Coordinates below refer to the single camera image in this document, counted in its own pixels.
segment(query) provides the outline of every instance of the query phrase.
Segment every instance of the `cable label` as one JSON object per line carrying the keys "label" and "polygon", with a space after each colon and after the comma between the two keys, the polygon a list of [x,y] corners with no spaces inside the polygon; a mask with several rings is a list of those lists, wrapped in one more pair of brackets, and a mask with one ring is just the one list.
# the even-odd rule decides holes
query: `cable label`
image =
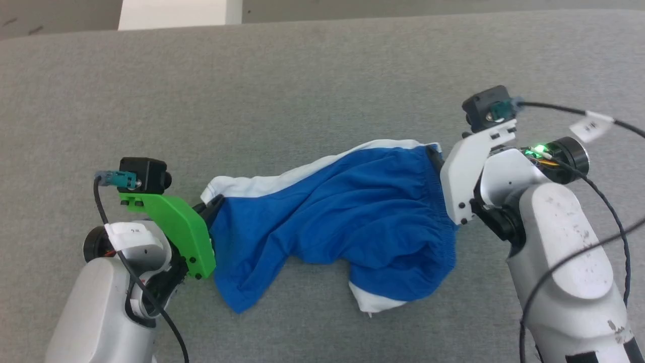
{"label": "cable label", "polygon": [[584,143],[590,143],[601,137],[611,128],[613,119],[597,117],[593,112],[587,112],[587,117],[574,123],[569,129]]}

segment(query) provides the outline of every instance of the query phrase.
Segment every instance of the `white label tag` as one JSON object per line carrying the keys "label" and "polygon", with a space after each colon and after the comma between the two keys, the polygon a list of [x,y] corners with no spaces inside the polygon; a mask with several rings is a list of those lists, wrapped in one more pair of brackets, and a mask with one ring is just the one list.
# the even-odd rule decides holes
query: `white label tag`
{"label": "white label tag", "polygon": [[590,143],[593,140],[601,137],[613,125],[612,122],[604,118],[585,117],[582,120],[569,126],[569,129],[576,135],[582,142]]}
{"label": "white label tag", "polygon": [[105,231],[116,251],[148,245],[158,245],[163,249],[161,242],[141,223],[109,223],[105,225]]}

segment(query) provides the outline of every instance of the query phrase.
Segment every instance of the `cable connector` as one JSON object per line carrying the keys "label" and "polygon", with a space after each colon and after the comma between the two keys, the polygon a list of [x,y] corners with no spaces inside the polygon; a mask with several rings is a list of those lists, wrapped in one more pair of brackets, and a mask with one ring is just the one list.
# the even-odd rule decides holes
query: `cable connector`
{"label": "cable connector", "polygon": [[545,152],[544,147],[541,147],[541,148],[532,147],[530,150],[531,150],[532,153],[537,154],[539,156],[542,156],[543,158],[545,158],[547,160],[553,159],[553,155],[549,154],[548,152]]}
{"label": "cable connector", "polygon": [[515,118],[518,112],[524,109],[520,103],[524,98],[513,97],[504,101],[496,102],[490,106],[490,115],[492,119],[509,120]]}
{"label": "cable connector", "polygon": [[107,187],[116,185],[117,188],[130,188],[134,189],[141,184],[137,181],[137,175],[129,171],[118,170],[101,170],[94,174],[94,178],[101,177],[99,186]]}

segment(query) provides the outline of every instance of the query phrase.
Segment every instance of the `teal connector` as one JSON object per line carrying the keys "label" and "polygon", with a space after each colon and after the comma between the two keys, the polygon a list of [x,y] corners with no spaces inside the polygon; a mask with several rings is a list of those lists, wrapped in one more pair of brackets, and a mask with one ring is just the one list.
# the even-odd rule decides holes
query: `teal connector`
{"label": "teal connector", "polygon": [[490,106],[490,115],[492,116],[492,121],[498,119],[509,120],[515,118],[515,115],[517,115],[517,113],[522,110],[522,108],[517,105],[517,103],[520,101],[524,101],[524,99],[521,97],[514,97],[492,104]]}
{"label": "teal connector", "polygon": [[137,175],[133,172],[103,170],[97,171],[96,174],[94,174],[95,179],[97,176],[101,177],[101,180],[99,181],[99,186],[101,187],[107,187],[109,185],[115,185],[117,188],[130,189],[137,187]]}

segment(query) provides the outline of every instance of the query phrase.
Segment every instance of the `black tape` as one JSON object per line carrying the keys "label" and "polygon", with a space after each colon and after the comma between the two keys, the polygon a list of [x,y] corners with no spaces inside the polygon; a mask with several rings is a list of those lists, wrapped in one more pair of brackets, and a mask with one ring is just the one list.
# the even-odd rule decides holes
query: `black tape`
{"label": "black tape", "polygon": [[437,172],[437,175],[440,175],[441,168],[443,167],[443,164],[444,164],[444,161],[441,158],[441,154],[439,154],[439,151],[435,150],[435,148],[433,148],[432,145],[426,146],[426,154],[428,155],[428,159],[430,159],[432,168],[435,169],[435,172]]}
{"label": "black tape", "polygon": [[588,351],[586,353],[566,356],[566,363],[600,363],[600,362],[598,361],[598,357],[596,357],[596,352]]}
{"label": "black tape", "polygon": [[219,209],[222,207],[222,204],[224,204],[224,196],[222,194],[218,194],[204,206],[204,209],[198,211],[199,215],[204,218],[204,222],[206,222],[206,228],[208,228],[208,230],[210,230],[210,227],[215,223],[215,218],[217,217],[217,213],[219,213]]}
{"label": "black tape", "polygon": [[640,353],[639,345],[636,343],[636,338],[632,338],[629,342],[623,344],[627,357],[630,363],[645,363],[642,354]]}

